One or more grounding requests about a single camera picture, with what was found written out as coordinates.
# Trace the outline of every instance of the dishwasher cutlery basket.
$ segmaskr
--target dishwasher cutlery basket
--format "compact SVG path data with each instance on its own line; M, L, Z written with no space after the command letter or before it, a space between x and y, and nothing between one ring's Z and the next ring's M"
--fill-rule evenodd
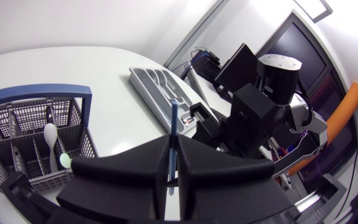
M75 98L82 98L81 110ZM88 86L39 84L0 90L0 184L22 171L39 192L67 183L71 169L51 173L50 150L44 126L54 123L58 139L55 155L97 157L88 130L92 92Z

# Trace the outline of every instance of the plastic spoon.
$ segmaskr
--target plastic spoon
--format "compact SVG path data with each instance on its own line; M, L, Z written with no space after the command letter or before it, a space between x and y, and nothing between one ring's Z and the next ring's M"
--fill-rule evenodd
M48 123L44 127L44 138L45 142L47 142L50 150L49 154L49 164L50 164L50 172L57 172L57 164L56 164L56 158L55 158L55 152L54 147L57 140L57 129L54 124Z

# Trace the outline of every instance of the white wall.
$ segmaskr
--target white wall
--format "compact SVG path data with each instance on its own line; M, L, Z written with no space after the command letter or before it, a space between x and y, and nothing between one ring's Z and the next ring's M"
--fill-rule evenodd
M118 47L164 63L215 0L0 0L0 54Z
M230 1L196 41L194 47L209 48L221 59L222 64L233 55L241 43L247 44L256 54L294 10L324 47L348 89L353 81L358 82L358 0L327 2L334 12L314 24L292 0ZM190 59L190 51L181 62L186 59ZM180 74L182 71L183 69L179 68L175 73ZM358 109L355 116L358 132ZM346 187L350 184L353 160L354 157L336 176ZM358 160L352 191L345 209L357 193ZM343 201L344 198L333 211L335 215ZM332 219L333 215L329 217L328 223Z

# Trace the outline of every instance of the window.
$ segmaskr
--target window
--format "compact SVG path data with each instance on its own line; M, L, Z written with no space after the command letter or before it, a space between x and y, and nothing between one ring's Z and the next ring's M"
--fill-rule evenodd
M272 38L257 53L280 54L302 62L302 81L313 109L325 120L334 112L346 94L332 62L307 27L291 14ZM323 174L334 174L356 151L357 136L353 118L338 137L313 162L301 170L305 187Z

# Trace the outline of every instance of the gray cutlery tray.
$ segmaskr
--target gray cutlery tray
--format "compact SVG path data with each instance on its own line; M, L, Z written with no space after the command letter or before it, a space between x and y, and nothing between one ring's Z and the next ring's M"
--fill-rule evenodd
M190 99L166 70L134 67L129 70L130 83L168 132L172 101L178 102L178 133L184 134L196 125L196 119L190 117Z

